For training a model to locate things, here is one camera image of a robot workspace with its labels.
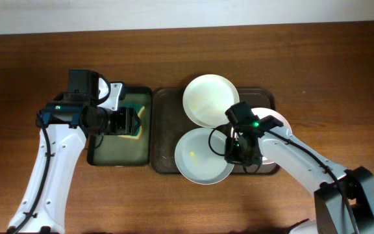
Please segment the green yellow sponge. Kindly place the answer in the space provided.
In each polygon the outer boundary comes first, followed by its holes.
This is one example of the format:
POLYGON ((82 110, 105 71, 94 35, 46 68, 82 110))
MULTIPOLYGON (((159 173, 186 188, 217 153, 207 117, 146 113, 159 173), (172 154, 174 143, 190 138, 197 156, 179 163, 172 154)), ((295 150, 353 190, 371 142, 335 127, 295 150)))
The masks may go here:
MULTIPOLYGON (((122 107, 134 108, 136 113, 137 113, 137 116, 139 117, 139 119, 142 118, 142 114, 144 113, 144 110, 145 110, 145 107, 142 104, 133 103, 133 102, 126 102, 126 103, 122 104, 122 107)), ((142 126, 139 126, 139 128, 136 130, 136 132, 134 134, 119 135, 119 137, 131 139, 131 140, 138 140, 140 138, 141 134, 142 134, 142 126)))

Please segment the cream plate top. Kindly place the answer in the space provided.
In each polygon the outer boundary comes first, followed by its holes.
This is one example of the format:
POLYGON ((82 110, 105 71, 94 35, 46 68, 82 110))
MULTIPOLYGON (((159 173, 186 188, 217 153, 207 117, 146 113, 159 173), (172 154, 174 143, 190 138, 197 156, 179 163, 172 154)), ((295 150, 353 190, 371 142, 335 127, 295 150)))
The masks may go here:
POLYGON ((187 85, 182 96, 187 117, 198 126, 207 128, 227 124, 225 111, 239 102, 236 87, 216 74, 198 76, 187 85))

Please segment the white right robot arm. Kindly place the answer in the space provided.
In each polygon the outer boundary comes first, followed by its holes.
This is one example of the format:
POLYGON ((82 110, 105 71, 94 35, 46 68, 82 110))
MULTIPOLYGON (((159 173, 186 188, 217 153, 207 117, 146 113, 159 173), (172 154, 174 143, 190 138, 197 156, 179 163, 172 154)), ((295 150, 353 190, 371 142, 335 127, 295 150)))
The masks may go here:
POLYGON ((289 233, 374 233, 374 175, 350 170, 308 147, 273 116, 229 117, 236 149, 276 162, 314 197, 316 218, 289 233))

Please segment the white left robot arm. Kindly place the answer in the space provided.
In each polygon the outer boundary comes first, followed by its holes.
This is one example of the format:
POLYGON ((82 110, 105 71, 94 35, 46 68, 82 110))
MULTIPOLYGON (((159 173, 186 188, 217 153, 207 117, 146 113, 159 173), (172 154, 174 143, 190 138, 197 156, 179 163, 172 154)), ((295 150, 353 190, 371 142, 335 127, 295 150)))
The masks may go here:
POLYGON ((125 101, 110 106, 109 94, 64 92, 37 113, 40 147, 23 200, 8 233, 64 233, 66 204, 74 169, 89 135, 121 139, 142 132, 145 105, 125 101))

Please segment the grey white plate bottom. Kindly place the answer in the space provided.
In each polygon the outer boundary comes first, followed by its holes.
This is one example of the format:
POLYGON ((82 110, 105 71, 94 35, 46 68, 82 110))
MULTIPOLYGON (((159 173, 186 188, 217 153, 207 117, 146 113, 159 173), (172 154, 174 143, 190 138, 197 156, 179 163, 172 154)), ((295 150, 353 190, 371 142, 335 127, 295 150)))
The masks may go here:
POLYGON ((213 185, 223 181, 234 165, 217 155, 225 149, 227 137, 220 131, 197 128, 188 131, 177 142, 175 163, 188 180, 200 185, 213 185))

